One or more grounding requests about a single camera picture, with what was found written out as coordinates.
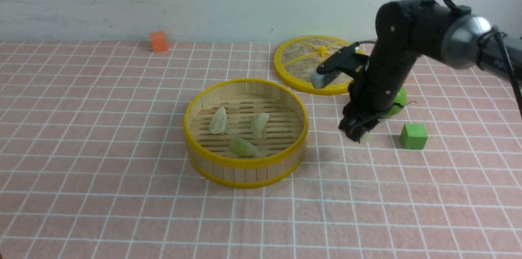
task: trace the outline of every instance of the foam block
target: foam block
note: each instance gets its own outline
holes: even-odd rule
[[[422,150],[427,142],[427,131],[423,124],[406,123],[400,134],[405,149]]]
[[[164,32],[150,33],[150,42],[153,46],[153,52],[164,52],[168,50],[168,43]]]

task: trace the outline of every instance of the orange cube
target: orange cube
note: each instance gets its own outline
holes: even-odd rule
[[[166,35],[162,31],[150,33],[150,42],[153,45],[153,52],[163,52],[168,50]]]

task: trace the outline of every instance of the robotic arm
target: robotic arm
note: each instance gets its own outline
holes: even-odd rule
[[[311,75],[316,89],[324,88],[340,73],[354,79],[339,124],[354,142],[398,105],[395,97],[422,55],[453,69],[477,65],[511,82],[522,115],[522,40],[503,34],[485,18],[472,14],[468,6],[443,1],[446,6],[435,0],[401,0],[381,6],[371,55],[356,53],[360,44],[367,43],[357,42],[330,56]]]

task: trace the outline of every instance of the white dumpling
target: white dumpling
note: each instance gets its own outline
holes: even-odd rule
[[[359,139],[359,142],[366,143],[372,140],[372,135],[368,132],[365,132],[364,135]]]
[[[256,146],[237,135],[230,140],[230,151],[238,157],[255,157],[259,154],[259,149]]]
[[[212,120],[210,121],[209,131],[213,135],[220,135],[227,132],[228,128],[228,118],[227,111],[225,107],[220,107],[212,116]]]
[[[270,115],[268,115],[268,113],[261,113],[254,116],[254,119],[250,122],[250,130],[256,138],[261,138],[263,136],[263,129],[265,129],[269,118]]]

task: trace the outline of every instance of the green ball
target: green ball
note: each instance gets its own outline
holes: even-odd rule
[[[406,89],[404,89],[404,86],[399,90],[399,94],[397,94],[397,97],[395,97],[395,103],[399,103],[400,105],[404,106],[406,105],[407,101],[407,95],[406,95]],[[393,116],[399,112],[401,112],[403,109],[398,106],[393,106],[393,108],[384,116],[384,117],[390,117]]]

